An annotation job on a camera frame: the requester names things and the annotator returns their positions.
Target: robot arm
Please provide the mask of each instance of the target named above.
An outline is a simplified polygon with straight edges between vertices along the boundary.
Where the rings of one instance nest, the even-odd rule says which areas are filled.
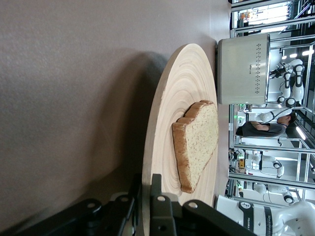
[[[259,162],[260,155],[248,154],[248,159]],[[277,178],[281,178],[284,175],[284,166],[274,156],[262,155],[261,160],[272,162],[274,168],[277,169]]]
[[[282,96],[278,97],[277,102],[284,103],[284,107],[267,113],[249,113],[249,121],[268,123],[275,118],[289,115],[292,112],[291,108],[296,105],[296,102],[301,101],[304,96],[303,72],[304,65],[300,59],[295,59],[288,64],[283,62],[282,68],[279,68],[277,73],[284,78],[284,89]],[[296,81],[291,91],[290,78],[293,75],[296,76]]]

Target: aluminum rail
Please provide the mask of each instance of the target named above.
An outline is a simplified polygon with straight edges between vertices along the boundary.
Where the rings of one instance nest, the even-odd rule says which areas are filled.
[[[288,0],[249,0],[249,1],[241,1],[232,4],[231,12],[242,11],[254,7],[272,5],[276,3],[286,2]]]
[[[295,41],[295,40],[305,40],[305,39],[311,39],[311,38],[315,38],[315,34],[296,36],[296,37],[274,38],[274,39],[270,39],[270,43],[287,42],[287,41]]]
[[[241,27],[241,28],[234,29],[234,31],[235,33],[244,33],[248,31],[264,30],[264,29],[269,29],[273,27],[290,26],[290,25],[296,25],[296,24],[309,23],[313,21],[315,21],[315,16],[309,16],[309,17],[304,17],[304,18],[299,18],[299,19],[291,19],[291,20],[279,21],[279,22],[262,24],[262,25]]]
[[[309,51],[311,52],[313,50],[313,45],[310,45]],[[306,71],[306,78],[305,78],[305,88],[304,88],[304,98],[302,100],[302,106],[306,107],[307,106],[307,94],[309,92],[309,81],[310,81],[310,74],[311,74],[311,66],[312,66],[312,53],[309,54],[308,58],[308,66],[307,66],[307,71]],[[313,98],[313,111],[314,111],[314,102],[315,102],[315,96]]]
[[[294,17],[294,19],[299,18],[310,6],[311,6],[311,4],[309,3],[299,14],[297,14],[297,15]]]
[[[288,151],[288,152],[300,152],[305,154],[315,154],[315,149],[309,148],[295,148],[295,147],[271,147],[271,146],[255,146],[255,145],[241,145],[234,144],[234,148],[247,149],[247,150],[278,150],[278,151]]]
[[[231,173],[231,172],[228,173],[228,177],[230,179],[237,179],[237,180],[242,180],[242,181],[257,182],[257,183],[277,185],[277,186],[288,186],[292,188],[315,191],[314,183],[291,181],[291,180],[285,180],[285,179],[279,179],[279,178],[266,178],[266,177],[261,177],[261,176],[251,176],[251,175]]]

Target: bread crust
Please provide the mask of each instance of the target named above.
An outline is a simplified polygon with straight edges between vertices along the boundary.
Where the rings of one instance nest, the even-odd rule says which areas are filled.
[[[200,102],[195,102],[190,106],[187,112],[184,114],[182,118],[179,118],[175,123],[172,124],[172,131],[173,131],[173,143],[174,143],[174,150],[175,156],[177,160],[177,169],[181,183],[181,190],[186,193],[193,193],[195,191],[196,185],[193,184],[191,181],[192,174],[191,168],[194,163],[189,162],[189,152],[188,152],[188,142],[187,142],[187,126],[192,124],[196,117],[198,116],[199,112],[205,106],[214,106],[216,112],[216,119],[218,119],[217,110],[215,104],[212,101],[208,100],[201,100]],[[218,143],[218,134],[214,140],[216,144]],[[213,156],[213,152],[215,149],[209,153],[209,157],[206,157],[205,165],[203,166],[202,171],[205,169],[206,165],[210,161],[211,157]],[[198,173],[198,180],[199,182],[200,176],[202,171]]]

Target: metal frame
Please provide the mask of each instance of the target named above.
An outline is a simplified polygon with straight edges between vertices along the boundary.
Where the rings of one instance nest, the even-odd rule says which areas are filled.
[[[262,25],[254,25],[254,26],[248,26],[248,27],[240,27],[235,28],[235,14],[237,14],[237,11],[250,9],[253,7],[259,7],[264,5],[271,5],[276,4],[280,2],[285,2],[286,0],[249,0],[249,1],[243,1],[243,2],[237,2],[232,4],[232,10],[231,10],[231,20],[232,20],[232,27],[230,30],[230,38],[236,37],[238,34],[239,36],[242,36],[242,33],[254,31],[254,30],[263,30],[263,29],[269,29],[274,27],[280,27],[280,26],[289,26],[289,25],[296,25],[296,24],[303,24],[303,23],[311,23],[315,22],[315,16],[311,17],[305,17],[305,18],[299,18],[299,19],[290,19],[282,22],[276,22],[276,23],[269,23],[269,24],[262,24]],[[277,38],[272,39],[270,43],[278,43],[278,42],[287,42],[287,41],[294,41],[294,40],[304,40],[304,39],[310,39],[315,38],[315,34],[313,35],[305,35],[305,36],[297,36],[297,37],[288,37],[288,38]],[[297,47],[309,47],[309,50],[311,51],[313,49],[313,45],[315,42],[311,44],[304,44],[304,45],[296,45],[296,46],[279,46],[279,47],[271,47],[271,49],[278,49],[278,48],[297,48]],[[304,110],[313,116],[315,116],[315,96],[313,98],[313,110],[306,107],[307,101],[308,101],[308,88],[309,88],[309,79],[310,79],[310,71],[311,71],[311,62],[312,62],[312,54],[309,55],[308,58],[308,68],[307,68],[307,75],[306,75],[306,83],[305,83],[305,92],[304,92],[304,99],[301,102],[301,107],[294,107],[295,110]],[[313,158],[315,156],[315,149],[310,149],[307,144],[302,139],[296,139],[295,141],[299,141],[299,148],[290,148],[290,147],[270,147],[270,146],[254,146],[254,145],[244,145],[244,144],[236,144],[235,140],[237,140],[237,137],[234,135],[234,116],[235,116],[235,105],[231,104],[229,107],[230,111],[230,117],[229,117],[229,147],[230,148],[239,148],[239,149],[247,149],[247,150],[279,150],[279,151],[287,151],[287,152],[296,152],[298,153],[298,166],[297,166],[297,177],[296,181],[289,181],[289,180],[280,180],[280,179],[274,179],[274,178],[265,178],[265,177],[256,177],[256,176],[250,176],[245,174],[238,174],[238,173],[229,173],[229,183],[230,188],[232,190],[228,191],[229,194],[233,193],[233,186],[236,179],[238,180],[250,180],[250,181],[256,181],[259,183],[265,183],[265,184],[273,184],[273,185],[285,185],[292,188],[295,188],[295,192],[298,196],[298,199],[301,201],[305,201],[305,191],[306,190],[315,190],[315,184],[314,183],[307,183],[308,180],[308,170],[310,165],[310,156],[312,155]],[[299,181],[299,175],[300,175],[300,167],[301,167],[301,154],[305,153],[307,155],[306,157],[306,169],[304,174],[304,180]],[[302,197],[299,196],[299,193],[297,192],[297,189],[302,189]]]

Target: slice of bread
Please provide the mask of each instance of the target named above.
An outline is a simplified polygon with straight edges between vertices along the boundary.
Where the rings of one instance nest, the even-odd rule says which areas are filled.
[[[195,102],[172,124],[181,190],[193,193],[219,138],[218,112],[212,101]]]

